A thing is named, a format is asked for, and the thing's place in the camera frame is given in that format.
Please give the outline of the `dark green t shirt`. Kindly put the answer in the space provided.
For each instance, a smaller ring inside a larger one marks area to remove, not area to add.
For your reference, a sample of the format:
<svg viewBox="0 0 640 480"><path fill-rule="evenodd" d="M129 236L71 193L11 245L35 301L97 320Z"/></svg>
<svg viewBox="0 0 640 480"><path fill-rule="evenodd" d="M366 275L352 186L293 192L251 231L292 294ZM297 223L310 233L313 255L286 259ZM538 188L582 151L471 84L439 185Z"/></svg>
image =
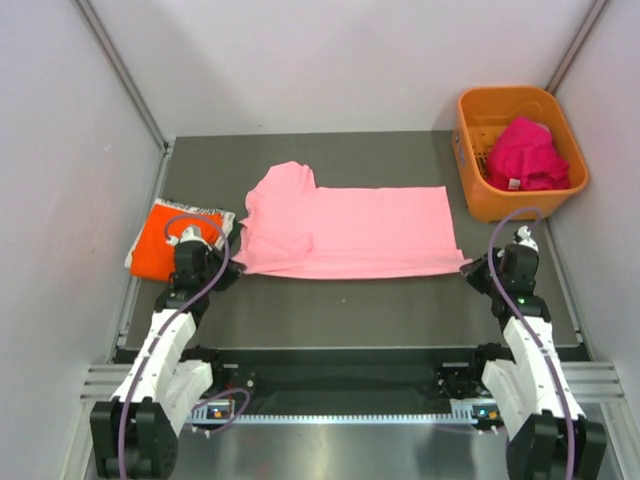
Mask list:
<svg viewBox="0 0 640 480"><path fill-rule="evenodd" d="M242 239L245 234L247 220L248 218L240 219L239 217L233 220L231 231L227 235L232 256L236 255L242 248Z"/></svg>

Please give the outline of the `light pink t shirt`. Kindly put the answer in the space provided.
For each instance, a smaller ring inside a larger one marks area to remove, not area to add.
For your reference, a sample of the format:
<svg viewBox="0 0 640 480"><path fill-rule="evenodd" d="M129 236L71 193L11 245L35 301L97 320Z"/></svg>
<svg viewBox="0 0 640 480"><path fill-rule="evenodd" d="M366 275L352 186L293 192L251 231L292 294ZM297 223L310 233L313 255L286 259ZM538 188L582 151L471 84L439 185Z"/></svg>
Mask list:
<svg viewBox="0 0 640 480"><path fill-rule="evenodd" d="M307 165L271 167L245 198L240 248L248 274L309 280L426 277L458 272L447 190L329 188Z"/></svg>

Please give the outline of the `magenta t shirt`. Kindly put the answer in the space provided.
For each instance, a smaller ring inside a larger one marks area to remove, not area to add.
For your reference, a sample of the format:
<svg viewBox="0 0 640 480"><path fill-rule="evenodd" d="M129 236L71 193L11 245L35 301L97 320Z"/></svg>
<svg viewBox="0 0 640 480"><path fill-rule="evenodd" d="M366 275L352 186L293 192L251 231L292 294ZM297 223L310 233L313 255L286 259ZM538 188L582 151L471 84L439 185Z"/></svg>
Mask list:
<svg viewBox="0 0 640 480"><path fill-rule="evenodd" d="M486 160L487 182L504 191L563 190L569 164L558 153L550 129L516 117L497 137Z"/></svg>

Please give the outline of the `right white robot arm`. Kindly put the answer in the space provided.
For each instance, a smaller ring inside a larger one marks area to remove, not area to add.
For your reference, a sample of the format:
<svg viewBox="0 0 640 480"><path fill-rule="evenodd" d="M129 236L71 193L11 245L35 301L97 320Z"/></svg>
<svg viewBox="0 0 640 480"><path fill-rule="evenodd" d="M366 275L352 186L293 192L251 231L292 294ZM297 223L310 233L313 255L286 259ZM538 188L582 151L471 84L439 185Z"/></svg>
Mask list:
<svg viewBox="0 0 640 480"><path fill-rule="evenodd" d="M595 479L608 438L587 419L561 368L545 301L534 292L537 244L520 240L462 267L476 291L491 299L509 350L486 347L467 370L469 388L495 400L508 435L512 479Z"/></svg>

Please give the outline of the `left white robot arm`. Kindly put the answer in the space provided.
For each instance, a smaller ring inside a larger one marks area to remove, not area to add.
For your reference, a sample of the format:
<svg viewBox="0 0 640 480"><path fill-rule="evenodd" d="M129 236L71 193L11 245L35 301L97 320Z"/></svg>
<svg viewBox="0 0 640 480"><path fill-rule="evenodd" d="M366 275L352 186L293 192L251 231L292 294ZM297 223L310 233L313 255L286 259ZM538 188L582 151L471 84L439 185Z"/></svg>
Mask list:
<svg viewBox="0 0 640 480"><path fill-rule="evenodd" d="M90 413L97 474L102 479L167 479L175 469L179 435L200 398L226 387L225 370L185 359L209 294L234 281L230 246L208 244L192 229L173 244L173 269L156 297L151 324L125 379Z"/></svg>

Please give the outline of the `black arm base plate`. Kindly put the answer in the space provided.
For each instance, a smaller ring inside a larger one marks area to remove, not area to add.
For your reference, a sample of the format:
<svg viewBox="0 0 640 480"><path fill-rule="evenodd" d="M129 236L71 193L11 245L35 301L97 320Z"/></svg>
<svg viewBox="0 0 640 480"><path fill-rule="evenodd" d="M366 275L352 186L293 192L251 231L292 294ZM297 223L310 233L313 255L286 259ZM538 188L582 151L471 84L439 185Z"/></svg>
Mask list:
<svg viewBox="0 0 640 480"><path fill-rule="evenodd" d="M213 368L209 391L244 387L249 415L448 413L452 399L478 397L489 360L509 348L187 349Z"/></svg>

